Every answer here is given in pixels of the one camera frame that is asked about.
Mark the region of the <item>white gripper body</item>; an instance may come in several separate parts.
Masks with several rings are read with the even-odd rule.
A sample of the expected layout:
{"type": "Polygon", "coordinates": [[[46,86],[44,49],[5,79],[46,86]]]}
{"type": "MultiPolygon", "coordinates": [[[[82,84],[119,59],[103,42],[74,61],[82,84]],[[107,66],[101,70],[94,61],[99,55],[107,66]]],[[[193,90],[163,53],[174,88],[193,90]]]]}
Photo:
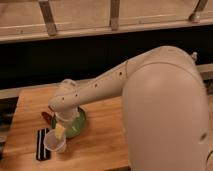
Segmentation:
{"type": "Polygon", "coordinates": [[[56,115],[56,121],[62,124],[64,127],[67,127],[70,124],[72,124],[75,121],[75,119],[80,116],[76,108],[56,112],[55,115],[56,115]]]}

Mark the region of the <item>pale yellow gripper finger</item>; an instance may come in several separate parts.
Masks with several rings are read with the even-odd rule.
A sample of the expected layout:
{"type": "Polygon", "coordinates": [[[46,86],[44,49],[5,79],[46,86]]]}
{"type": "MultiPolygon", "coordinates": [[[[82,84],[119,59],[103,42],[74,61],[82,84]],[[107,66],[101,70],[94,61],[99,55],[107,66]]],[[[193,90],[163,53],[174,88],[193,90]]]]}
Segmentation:
{"type": "Polygon", "coordinates": [[[65,132],[65,127],[61,125],[60,123],[57,123],[55,127],[55,137],[57,139],[61,139],[64,136],[64,132],[65,132]]]}

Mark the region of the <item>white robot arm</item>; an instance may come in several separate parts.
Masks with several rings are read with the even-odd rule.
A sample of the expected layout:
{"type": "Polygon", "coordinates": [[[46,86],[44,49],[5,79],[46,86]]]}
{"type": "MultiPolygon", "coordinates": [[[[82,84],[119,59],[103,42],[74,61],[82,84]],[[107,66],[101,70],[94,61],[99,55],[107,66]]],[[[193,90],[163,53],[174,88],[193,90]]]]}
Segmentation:
{"type": "Polygon", "coordinates": [[[116,96],[131,171],[207,171],[208,96],[191,55],[160,46],[86,84],[66,79],[49,108],[70,116],[77,106],[116,96]]]}

